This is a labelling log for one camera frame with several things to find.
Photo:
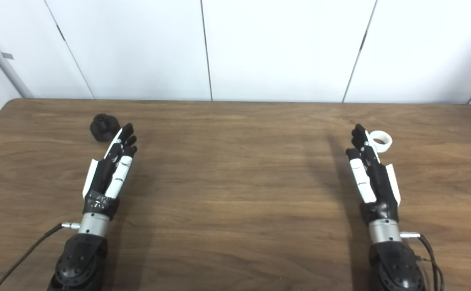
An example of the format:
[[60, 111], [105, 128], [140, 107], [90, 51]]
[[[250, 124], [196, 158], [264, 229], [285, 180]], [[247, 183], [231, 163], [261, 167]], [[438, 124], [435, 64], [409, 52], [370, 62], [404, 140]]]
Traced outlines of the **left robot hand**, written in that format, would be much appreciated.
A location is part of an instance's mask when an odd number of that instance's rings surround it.
[[112, 220], [120, 205], [119, 194], [133, 162], [137, 147], [132, 123], [113, 138], [102, 160], [92, 160], [82, 190], [82, 213], [102, 214]]

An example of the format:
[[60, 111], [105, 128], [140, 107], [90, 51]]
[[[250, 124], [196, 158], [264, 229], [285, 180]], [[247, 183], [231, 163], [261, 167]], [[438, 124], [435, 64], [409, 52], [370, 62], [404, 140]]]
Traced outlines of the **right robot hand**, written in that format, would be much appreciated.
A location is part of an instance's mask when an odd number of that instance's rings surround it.
[[351, 131], [352, 148], [346, 149], [354, 180], [361, 196], [360, 214], [366, 224], [378, 219], [399, 222], [398, 201], [388, 168], [380, 162], [372, 136], [361, 124]]

